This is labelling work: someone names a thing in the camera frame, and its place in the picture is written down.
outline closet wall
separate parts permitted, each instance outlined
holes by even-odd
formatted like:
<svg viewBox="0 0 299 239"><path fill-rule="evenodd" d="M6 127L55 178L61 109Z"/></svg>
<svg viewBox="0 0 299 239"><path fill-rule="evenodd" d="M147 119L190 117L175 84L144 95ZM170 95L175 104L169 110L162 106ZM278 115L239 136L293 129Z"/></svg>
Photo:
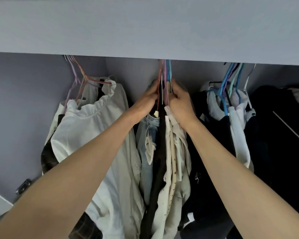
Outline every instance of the closet wall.
<svg viewBox="0 0 299 239"><path fill-rule="evenodd" d="M155 59L77 59L91 76L115 75L133 101L157 78ZM172 71L189 92L195 92L205 81L222 80L228 65L172 60ZM253 64L246 64L241 84L252 68ZM73 80L61 55L0 53L0 195L7 200L14 201L14 191L25 179L40 176L40 155L52 118ZM260 85L291 82L299 83L299 66L257 64L248 90L251 93Z"/></svg>
<svg viewBox="0 0 299 239"><path fill-rule="evenodd" d="M90 75L107 75L104 58L78 60ZM73 77L61 55L0 53L0 195L7 200L40 175L52 118Z"/></svg>

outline white stripe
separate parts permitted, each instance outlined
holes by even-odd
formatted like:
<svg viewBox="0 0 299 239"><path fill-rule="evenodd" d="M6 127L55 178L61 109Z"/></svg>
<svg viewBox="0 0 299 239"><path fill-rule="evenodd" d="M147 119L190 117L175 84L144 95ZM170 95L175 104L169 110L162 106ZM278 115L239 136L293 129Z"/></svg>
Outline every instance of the white stripe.
<svg viewBox="0 0 299 239"><path fill-rule="evenodd" d="M272 111L298 138L299 138L299 135L294 131L294 130L292 130L292 128L290 127L290 126L288 126L288 124L287 123L285 123L285 121L284 120L282 120L281 118L280 118L280 116L278 116L277 115L277 113L275 113L274 111Z"/></svg>

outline person's right hand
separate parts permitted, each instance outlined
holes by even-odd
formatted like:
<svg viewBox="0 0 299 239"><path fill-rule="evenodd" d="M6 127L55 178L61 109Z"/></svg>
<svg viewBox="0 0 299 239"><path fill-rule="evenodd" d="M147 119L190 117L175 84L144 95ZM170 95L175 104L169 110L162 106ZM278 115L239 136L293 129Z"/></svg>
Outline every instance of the person's right hand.
<svg viewBox="0 0 299 239"><path fill-rule="evenodd" d="M175 81L171 80L173 93L168 98L171 112L179 122L181 127L186 131L189 124L196 120L196 115L192 107L189 93L183 90Z"/></svg>

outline gray garment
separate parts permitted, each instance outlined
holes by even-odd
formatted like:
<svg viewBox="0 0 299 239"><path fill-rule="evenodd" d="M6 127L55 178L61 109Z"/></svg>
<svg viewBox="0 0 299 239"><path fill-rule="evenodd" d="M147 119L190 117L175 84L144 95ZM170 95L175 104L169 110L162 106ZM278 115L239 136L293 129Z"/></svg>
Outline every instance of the gray garment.
<svg viewBox="0 0 299 239"><path fill-rule="evenodd" d="M156 147L155 140L158 127L159 118L148 114L140 121L136 132L136 146L142 161L140 189L146 205L150 203L150 191L153 181L152 160Z"/></svg>

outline dark brown garment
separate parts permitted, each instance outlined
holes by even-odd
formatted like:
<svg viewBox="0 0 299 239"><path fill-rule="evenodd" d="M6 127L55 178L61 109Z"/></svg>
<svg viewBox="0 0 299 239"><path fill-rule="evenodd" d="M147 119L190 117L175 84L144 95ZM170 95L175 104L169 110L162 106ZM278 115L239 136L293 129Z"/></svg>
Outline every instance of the dark brown garment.
<svg viewBox="0 0 299 239"><path fill-rule="evenodd" d="M60 124L63 117L64 115L59 115L58 125ZM59 162L57 161L52 150L50 138L41 153L41 166L43 173L45 174L58 164ZM74 226L72 232L69 235L69 239L102 239L102 237L102 232L96 227L95 223L85 212L80 217L79 221Z"/></svg>

